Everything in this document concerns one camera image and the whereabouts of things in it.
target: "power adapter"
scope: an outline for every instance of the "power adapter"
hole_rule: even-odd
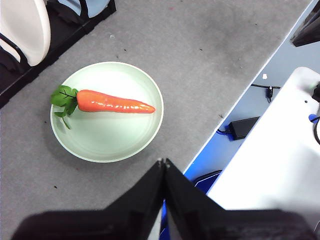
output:
[[[232,121],[229,123],[229,133],[232,135],[233,140],[244,139],[250,130],[253,128],[259,116],[242,119],[238,121]]]

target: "black cable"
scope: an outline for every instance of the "black cable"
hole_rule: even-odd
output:
[[[316,124],[314,125],[313,135],[314,135],[314,138],[315,138],[315,140],[317,141],[317,143],[320,144],[320,139],[319,139],[319,137],[318,137],[318,131],[317,131],[318,123],[319,123],[319,121],[320,121],[320,116],[312,119],[311,122],[314,122],[315,120],[318,120],[318,121],[317,121]]]
[[[265,85],[259,85],[259,84],[251,84],[251,86],[253,87],[258,87],[258,88],[264,88],[264,89],[268,89],[269,87],[272,87],[274,89],[280,89],[280,86],[265,86]]]
[[[231,134],[231,132],[229,132],[229,131],[222,131],[222,130],[220,130],[220,129],[218,129],[218,130],[216,131],[216,133],[217,133],[217,134],[220,134],[220,135],[228,135],[228,134]]]

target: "plate rim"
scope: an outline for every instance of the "plate rim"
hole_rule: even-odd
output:
[[[89,162],[93,162],[93,163],[113,163],[113,162],[118,162],[118,161],[121,161],[121,160],[124,160],[124,159],[128,159],[134,155],[136,155],[137,153],[141,152],[143,149],[145,149],[150,143],[151,141],[156,137],[160,127],[161,127],[161,124],[162,124],[162,121],[163,121],[163,118],[164,118],[164,100],[163,100],[163,97],[162,97],[162,94],[161,94],[161,91],[160,91],[160,88],[158,87],[157,83],[154,81],[154,79],[149,75],[147,74],[145,71],[143,71],[142,69],[134,66],[134,65],[131,65],[129,63],[125,63],[125,62],[120,62],[120,61],[102,61],[102,62],[97,62],[97,63],[93,63],[93,64],[90,64],[88,66],[85,66],[85,67],[82,67],[80,68],[79,70],[75,71],[73,74],[71,74],[66,80],[63,81],[63,83],[61,84],[64,84],[66,81],[68,81],[73,75],[75,75],[76,73],[80,72],[80,71],[83,71],[85,70],[86,68],[89,68],[89,67],[93,67],[95,65],[101,65],[101,64],[120,64],[120,65],[125,65],[125,66],[128,66],[128,67],[131,67],[131,68],[134,68],[138,71],[140,71],[141,73],[143,73],[144,75],[146,75],[150,80],[151,82],[153,83],[153,85],[155,86],[159,96],[160,96],[160,100],[161,100],[161,115],[160,115],[160,121],[158,123],[158,126],[156,127],[156,130],[154,131],[153,135],[151,136],[151,138],[142,146],[140,147],[138,150],[134,151],[133,153],[127,155],[127,156],[124,156],[124,157],[119,157],[119,158],[116,158],[116,159],[112,159],[112,160],[94,160],[94,159],[90,159],[90,158],[87,158],[87,157],[84,157],[84,156],[81,156],[73,151],[71,151],[62,141],[61,139],[59,138],[57,132],[56,132],[56,129],[54,127],[54,124],[53,124],[53,117],[54,117],[54,114],[53,114],[53,109],[54,109],[54,105],[51,104],[51,107],[50,107],[50,125],[51,125],[51,129],[53,131],[53,134],[55,136],[55,138],[58,140],[58,142],[61,144],[61,146],[67,150],[70,154],[76,156],[77,158],[79,159],[82,159],[82,160],[86,160],[86,161],[89,161]]]
[[[21,49],[21,51],[23,52],[23,54],[27,59],[27,63],[31,67],[34,67],[39,63],[41,63],[48,54],[50,43],[51,43],[51,27],[50,27],[48,11],[47,11],[45,2],[43,0],[32,0],[32,1],[35,5],[35,9],[38,14],[38,17],[40,18],[39,26],[41,27],[41,34],[38,35],[38,39],[41,39],[43,43],[40,51],[41,53],[40,54],[31,53],[32,51],[29,51],[28,47],[25,47],[23,44],[21,44],[22,42],[21,39],[15,37],[15,34],[13,34],[15,32],[14,30],[10,29],[4,32],[2,30],[1,32]],[[20,63],[21,59],[17,51],[13,47],[11,47],[9,44],[7,44],[5,41],[3,41],[2,45],[3,45],[2,48],[4,48],[5,51],[11,54]]]

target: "green leaf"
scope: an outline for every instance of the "green leaf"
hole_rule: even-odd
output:
[[[52,93],[50,102],[53,105],[62,107],[67,104],[70,99],[77,99],[78,90],[71,89],[69,86],[60,85],[58,88]]]
[[[63,94],[56,94],[56,95],[51,95],[50,102],[53,105],[62,107],[68,102],[68,98],[65,98]]]
[[[63,118],[63,117],[66,116],[66,112],[65,111],[55,111],[54,114],[59,118]]]
[[[75,111],[77,105],[78,105],[78,102],[76,98],[69,99],[69,101],[65,105],[66,113],[68,115],[71,115]]]
[[[66,128],[70,130],[71,128],[70,128],[69,125],[66,123],[66,121],[65,121],[64,118],[62,118],[62,121],[63,121],[64,125],[66,126]]]

